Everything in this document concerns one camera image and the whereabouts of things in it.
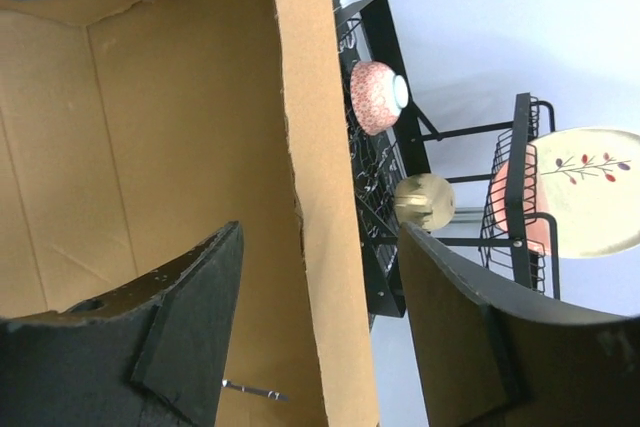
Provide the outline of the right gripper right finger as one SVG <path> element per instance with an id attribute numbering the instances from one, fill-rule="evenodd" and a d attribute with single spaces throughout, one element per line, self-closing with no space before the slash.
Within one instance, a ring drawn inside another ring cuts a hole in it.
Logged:
<path id="1" fill-rule="evenodd" d="M 639 321 L 559 301 L 415 225 L 399 268 L 433 426 L 635 426 Z"/>

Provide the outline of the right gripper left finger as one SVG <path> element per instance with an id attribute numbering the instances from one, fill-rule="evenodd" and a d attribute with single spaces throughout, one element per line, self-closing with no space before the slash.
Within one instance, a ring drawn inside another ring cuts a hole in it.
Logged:
<path id="1" fill-rule="evenodd" d="M 243 265 L 230 222 L 63 311 L 1 322 L 5 426 L 211 426 Z"/>

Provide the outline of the brown cardboard box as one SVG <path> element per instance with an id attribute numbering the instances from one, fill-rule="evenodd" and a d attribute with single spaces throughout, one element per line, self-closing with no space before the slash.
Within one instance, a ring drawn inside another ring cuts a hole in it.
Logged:
<path id="1" fill-rule="evenodd" d="M 1 322 L 234 221 L 211 426 L 377 425 L 332 0 L 1 1 Z"/>

